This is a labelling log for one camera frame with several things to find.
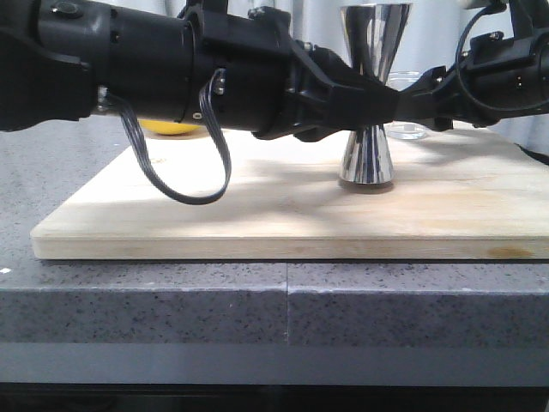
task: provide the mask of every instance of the yellow object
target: yellow object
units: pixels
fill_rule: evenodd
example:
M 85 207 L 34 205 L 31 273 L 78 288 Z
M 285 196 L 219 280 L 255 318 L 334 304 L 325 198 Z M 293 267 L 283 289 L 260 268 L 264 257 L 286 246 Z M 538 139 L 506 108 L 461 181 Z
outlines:
M 192 131 L 200 128 L 194 124 L 180 124 L 170 122 L 159 122 L 158 120 L 140 120 L 139 123 L 147 130 L 151 130 L 154 133 L 165 136 L 182 135 L 184 133 L 191 133 Z

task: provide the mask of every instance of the wooden board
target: wooden board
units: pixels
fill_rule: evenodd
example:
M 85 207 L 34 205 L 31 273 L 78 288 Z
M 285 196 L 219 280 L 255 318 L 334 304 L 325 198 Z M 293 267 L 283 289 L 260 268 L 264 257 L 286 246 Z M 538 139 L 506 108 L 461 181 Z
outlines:
M 549 167 L 488 130 L 390 140 L 394 185 L 338 183 L 347 133 L 260 142 L 228 131 L 226 196 L 186 206 L 157 192 L 129 150 L 32 232 L 46 259 L 549 258 Z M 167 183 L 213 190 L 209 139 L 149 141 Z

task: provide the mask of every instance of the wire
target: wire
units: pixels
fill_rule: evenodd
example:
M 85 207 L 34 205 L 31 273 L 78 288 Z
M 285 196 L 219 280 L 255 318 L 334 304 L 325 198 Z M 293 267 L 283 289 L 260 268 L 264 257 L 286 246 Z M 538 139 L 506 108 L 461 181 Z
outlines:
M 463 74 L 462 74 L 462 68 L 460 67 L 460 62 L 462 58 L 463 53 L 463 47 L 465 46 L 465 42 L 467 41 L 468 35 L 471 33 L 471 30 L 473 29 L 474 25 L 485 15 L 489 15 L 493 11 L 493 7 L 495 4 L 483 8 L 479 13 L 477 13 L 473 19 L 466 25 L 465 30 L 463 31 L 462 36 L 460 37 L 460 41 L 457 45 L 457 50 L 455 51 L 455 77 L 457 79 L 457 84 L 462 91 L 462 93 L 467 97 L 469 100 L 471 100 L 476 106 L 481 107 L 483 109 L 492 111 L 492 112 L 525 112 L 525 111 L 532 111 L 532 110 L 539 110 L 542 109 L 544 106 L 547 106 L 549 104 L 549 100 L 545 100 L 542 103 L 536 103 L 531 106 L 523 106 L 523 107 L 495 107 L 487 105 L 486 103 L 483 103 L 482 101 L 478 100 L 476 97 L 473 96 L 470 89 L 468 88 L 468 85 L 465 84 L 465 81 L 463 80 Z
M 204 123 L 206 124 L 206 127 L 208 128 L 208 131 L 212 136 L 212 139 L 214 140 L 215 147 L 220 153 L 221 159 L 223 161 L 223 167 L 225 169 L 225 183 L 223 184 L 223 187 L 221 187 L 221 189 L 214 194 L 205 197 L 193 197 L 183 195 L 175 191 L 174 189 L 166 185 L 164 181 L 162 181 L 162 179 L 154 170 L 153 165 L 151 164 L 145 136 L 143 135 L 143 130 L 139 125 L 136 113 L 131 107 L 131 104 L 128 101 L 110 92 L 106 96 L 112 108 L 117 110 L 120 114 L 120 118 L 122 119 L 122 124 L 124 125 L 126 135 L 128 136 L 131 147 L 136 154 L 137 162 L 139 163 L 139 166 L 147 179 L 159 191 L 177 202 L 190 205 L 211 204 L 223 197 L 227 187 L 229 186 L 229 182 L 231 181 L 231 153 L 226 144 L 225 137 L 223 136 L 223 131 L 221 130 L 219 122 L 217 121 L 217 117 L 215 116 L 215 111 L 212 105 L 212 94 L 214 92 L 214 85 L 224 75 L 224 69 L 216 70 L 211 80 L 206 84 L 206 86 L 204 86 L 199 95 L 200 107 L 202 110 Z

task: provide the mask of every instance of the silver jigger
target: silver jigger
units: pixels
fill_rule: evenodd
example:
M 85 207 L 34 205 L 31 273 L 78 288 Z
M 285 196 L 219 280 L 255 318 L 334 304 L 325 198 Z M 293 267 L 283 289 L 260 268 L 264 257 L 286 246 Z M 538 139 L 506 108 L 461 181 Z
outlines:
M 365 4 L 341 8 L 353 68 L 386 83 L 412 4 Z M 351 133 L 340 177 L 358 185 L 393 179 L 393 161 L 382 125 Z

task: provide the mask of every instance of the table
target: table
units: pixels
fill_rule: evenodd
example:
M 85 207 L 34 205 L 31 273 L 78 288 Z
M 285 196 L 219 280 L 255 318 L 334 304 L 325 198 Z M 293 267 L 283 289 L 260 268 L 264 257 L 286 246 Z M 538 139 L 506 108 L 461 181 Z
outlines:
M 543 386 L 548 262 L 46 262 L 29 232 L 127 147 L 0 134 L 0 382 Z

